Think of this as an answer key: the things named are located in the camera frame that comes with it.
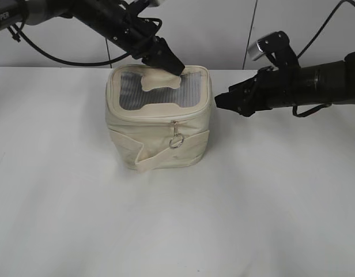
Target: white wall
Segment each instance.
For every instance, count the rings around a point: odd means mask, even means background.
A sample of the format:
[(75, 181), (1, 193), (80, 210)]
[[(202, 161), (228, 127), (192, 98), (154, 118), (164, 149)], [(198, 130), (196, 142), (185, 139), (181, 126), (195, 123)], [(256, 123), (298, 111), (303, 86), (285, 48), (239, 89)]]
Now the white wall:
[[(285, 31), (298, 54), (316, 34), (339, 0), (259, 0), (251, 41)], [(300, 60), (301, 65), (339, 61), (355, 51), (355, 8), (344, 3), (313, 46)], [(266, 58), (247, 62), (246, 69), (268, 65)]]
[[(283, 30), (298, 53), (321, 26), (339, 0), (259, 0), (253, 42)], [(159, 32), (176, 55), (190, 65), (209, 69), (241, 69), (255, 0), (168, 0), (141, 16), (163, 19)], [(104, 39), (76, 19), (55, 18), (25, 31), (36, 43), (60, 58), (80, 62), (107, 60)], [(355, 51), (355, 9), (348, 3), (337, 12), (330, 25), (308, 50), (301, 64), (315, 65), (343, 59)], [(111, 46), (112, 57), (123, 54)], [(136, 63), (128, 58), (121, 64)], [(247, 60), (246, 69), (258, 69), (269, 62)], [(0, 66), (63, 66), (35, 52), (25, 42), (0, 32)]]
[[(141, 16), (158, 17), (166, 38), (185, 64), (211, 69), (236, 69), (243, 63), (255, 0), (168, 0)], [(72, 61), (105, 61), (104, 39), (77, 20), (55, 18), (25, 31), (44, 50)], [(112, 47), (112, 56), (123, 54)], [(135, 63), (129, 58), (122, 63)], [(62, 66), (41, 57), (22, 42), (0, 32), (0, 66)]]

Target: bag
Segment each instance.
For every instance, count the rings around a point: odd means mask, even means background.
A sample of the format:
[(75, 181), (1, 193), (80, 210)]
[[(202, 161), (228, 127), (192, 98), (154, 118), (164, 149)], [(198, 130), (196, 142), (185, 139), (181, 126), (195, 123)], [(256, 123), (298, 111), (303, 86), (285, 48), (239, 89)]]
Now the bag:
[(209, 137), (209, 72), (187, 66), (181, 77), (143, 65), (114, 70), (106, 122), (126, 166), (140, 172), (198, 163)]

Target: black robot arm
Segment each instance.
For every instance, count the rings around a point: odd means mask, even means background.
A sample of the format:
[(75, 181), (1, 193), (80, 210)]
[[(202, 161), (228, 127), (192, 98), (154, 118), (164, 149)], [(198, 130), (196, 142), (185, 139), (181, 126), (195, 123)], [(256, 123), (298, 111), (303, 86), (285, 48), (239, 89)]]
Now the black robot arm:
[[(307, 117), (332, 104), (355, 104), (355, 53), (344, 61), (301, 68), (284, 32), (272, 33), (250, 47), (254, 60), (265, 55), (273, 66), (216, 97), (217, 107), (245, 117), (256, 111), (293, 107), (293, 115)], [(298, 114), (298, 106), (319, 104)]]
[(0, 30), (18, 22), (37, 25), (53, 17), (75, 17), (142, 62), (180, 75), (184, 65), (163, 38), (158, 25), (138, 15), (162, 0), (0, 0)]

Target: white table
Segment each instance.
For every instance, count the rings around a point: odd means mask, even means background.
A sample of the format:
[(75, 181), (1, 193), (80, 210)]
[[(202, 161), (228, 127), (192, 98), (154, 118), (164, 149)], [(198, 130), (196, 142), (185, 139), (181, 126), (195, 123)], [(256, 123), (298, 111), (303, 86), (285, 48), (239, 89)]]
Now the white table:
[[(109, 73), (0, 68), (0, 277), (355, 276), (355, 106), (214, 109), (199, 164), (138, 174)], [(214, 70), (214, 92), (252, 75)]]

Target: zipper pull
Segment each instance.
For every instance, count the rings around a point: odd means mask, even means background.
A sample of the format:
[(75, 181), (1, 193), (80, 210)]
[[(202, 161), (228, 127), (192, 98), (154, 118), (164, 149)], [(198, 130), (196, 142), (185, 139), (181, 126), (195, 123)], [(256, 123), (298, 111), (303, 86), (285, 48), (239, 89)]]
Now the zipper pull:
[(179, 133), (178, 130), (178, 121), (172, 121), (173, 124), (173, 137), (170, 140), (170, 148), (177, 149), (180, 148), (184, 144), (184, 136), (183, 134)]

